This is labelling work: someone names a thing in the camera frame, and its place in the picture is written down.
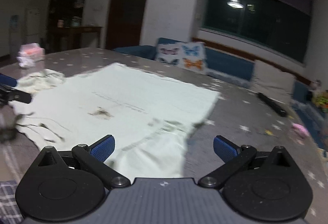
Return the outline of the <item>white refrigerator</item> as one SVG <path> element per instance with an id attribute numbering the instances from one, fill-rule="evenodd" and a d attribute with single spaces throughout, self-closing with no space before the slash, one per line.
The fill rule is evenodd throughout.
<path id="1" fill-rule="evenodd" d="M 25 11 L 25 43 L 40 42 L 40 9 L 30 8 Z"/>

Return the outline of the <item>pink wrapped packet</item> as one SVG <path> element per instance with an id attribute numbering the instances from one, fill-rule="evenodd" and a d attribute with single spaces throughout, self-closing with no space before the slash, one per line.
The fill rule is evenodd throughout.
<path id="1" fill-rule="evenodd" d="M 298 134 L 299 137 L 301 138 L 307 138 L 310 136 L 310 133 L 308 132 L 307 128 L 304 127 L 303 125 L 293 123 L 292 124 L 292 129 L 296 134 Z"/>

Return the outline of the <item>water dispenser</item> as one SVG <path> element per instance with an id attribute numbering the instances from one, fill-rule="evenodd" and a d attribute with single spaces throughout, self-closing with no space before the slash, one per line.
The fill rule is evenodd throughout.
<path id="1" fill-rule="evenodd" d="M 12 15 L 9 22 L 9 49 L 12 58 L 16 58 L 21 47 L 21 28 L 19 15 Z"/>

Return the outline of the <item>dark window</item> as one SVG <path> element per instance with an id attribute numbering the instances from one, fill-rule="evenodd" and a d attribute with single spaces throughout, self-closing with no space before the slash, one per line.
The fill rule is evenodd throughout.
<path id="1" fill-rule="evenodd" d="M 207 0 L 202 26 L 302 63 L 311 13 L 312 0 Z"/>

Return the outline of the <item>beige cushion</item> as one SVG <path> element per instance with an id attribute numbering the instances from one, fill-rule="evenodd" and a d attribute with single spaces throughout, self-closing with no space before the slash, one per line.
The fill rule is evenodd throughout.
<path id="1" fill-rule="evenodd" d="M 289 104 L 292 100 L 296 78 L 263 61 L 256 60 L 250 82 L 250 90 L 262 93 L 270 99 Z"/>

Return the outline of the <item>crumpled white tissue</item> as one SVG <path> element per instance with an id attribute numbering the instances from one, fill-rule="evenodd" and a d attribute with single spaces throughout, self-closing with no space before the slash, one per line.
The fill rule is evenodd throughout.
<path id="1" fill-rule="evenodd" d="M 18 65 L 22 69 L 33 68 L 36 66 L 35 61 L 29 57 L 17 57 Z"/>

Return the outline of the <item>blue bench sofa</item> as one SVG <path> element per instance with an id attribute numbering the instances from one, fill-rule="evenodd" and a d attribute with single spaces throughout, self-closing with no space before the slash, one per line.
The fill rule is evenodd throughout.
<path id="1" fill-rule="evenodd" d="M 255 61 L 259 60 L 259 57 L 225 45 L 209 41 L 205 43 L 206 63 L 212 73 L 222 73 L 221 78 L 224 81 L 235 85 L 246 86 L 251 82 Z M 157 55 L 156 48 L 151 45 L 126 46 L 115 48 L 114 51 L 150 60 L 155 60 Z M 327 149 L 327 132 L 321 131 L 327 117 L 321 110 L 315 109 L 314 105 L 306 100 L 306 96 L 310 92 L 310 81 L 278 64 L 265 59 L 263 61 L 295 76 L 294 93 L 292 95 L 294 105 L 292 107 L 305 124 L 318 147 Z"/>

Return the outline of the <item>pink tissue box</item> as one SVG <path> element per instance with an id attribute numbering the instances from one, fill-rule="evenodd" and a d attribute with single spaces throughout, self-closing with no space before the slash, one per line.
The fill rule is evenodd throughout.
<path id="1" fill-rule="evenodd" d="M 45 49 L 41 48 L 38 43 L 24 44 L 21 45 L 18 55 L 20 57 L 30 58 L 33 61 L 41 61 L 44 60 Z"/>

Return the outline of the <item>pale green t-shirt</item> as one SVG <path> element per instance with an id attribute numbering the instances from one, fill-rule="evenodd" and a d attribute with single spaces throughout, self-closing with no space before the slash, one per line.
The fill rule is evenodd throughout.
<path id="1" fill-rule="evenodd" d="M 29 104 L 14 102 L 18 130 L 42 149 L 67 151 L 115 138 L 107 166 L 136 177 L 181 177 L 187 140 L 203 124 L 219 92 L 161 77 L 120 63 L 67 78 L 37 92 Z"/>

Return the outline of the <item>black remote control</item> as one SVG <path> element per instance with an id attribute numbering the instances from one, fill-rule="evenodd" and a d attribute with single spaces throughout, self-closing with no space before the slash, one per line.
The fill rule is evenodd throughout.
<path id="1" fill-rule="evenodd" d="M 267 97 L 266 95 L 262 93 L 257 93 L 257 97 L 264 102 L 267 106 L 269 106 L 275 113 L 277 113 L 279 116 L 285 118 L 287 117 L 287 111 L 282 108 L 279 104 L 277 104 L 275 101 Z"/>

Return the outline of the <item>butterfly print cushion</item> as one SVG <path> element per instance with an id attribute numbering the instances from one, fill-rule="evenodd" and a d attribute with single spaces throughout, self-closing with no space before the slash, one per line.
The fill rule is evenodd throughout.
<path id="1" fill-rule="evenodd" d="M 177 42 L 159 44 L 155 61 L 199 74 L 207 74 L 207 57 L 204 43 Z"/>

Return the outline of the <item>brown bear plush toy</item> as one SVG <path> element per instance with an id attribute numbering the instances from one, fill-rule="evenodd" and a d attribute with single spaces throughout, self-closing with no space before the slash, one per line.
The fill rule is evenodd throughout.
<path id="1" fill-rule="evenodd" d="M 323 113 L 328 112 L 328 92 L 322 92 L 312 99 L 314 105 Z"/>

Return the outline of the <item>dark wooden door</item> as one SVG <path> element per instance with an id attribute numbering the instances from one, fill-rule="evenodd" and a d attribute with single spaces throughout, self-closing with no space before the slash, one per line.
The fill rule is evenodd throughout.
<path id="1" fill-rule="evenodd" d="M 136 46 L 140 42 L 146 0 L 111 0 L 106 49 Z"/>

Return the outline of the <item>wooden side table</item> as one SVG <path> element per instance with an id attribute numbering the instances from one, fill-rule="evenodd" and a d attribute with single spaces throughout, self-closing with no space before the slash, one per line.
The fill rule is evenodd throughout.
<path id="1" fill-rule="evenodd" d="M 80 26 L 80 27 L 62 27 L 56 28 L 53 31 L 53 48 L 59 52 L 65 51 L 62 46 L 62 39 L 67 38 L 67 48 L 66 50 L 74 50 L 74 40 L 77 39 L 77 36 L 80 37 L 79 48 L 82 48 L 82 35 L 83 34 L 96 34 L 97 43 L 96 48 L 101 47 L 101 33 L 102 28 L 100 26 Z"/>

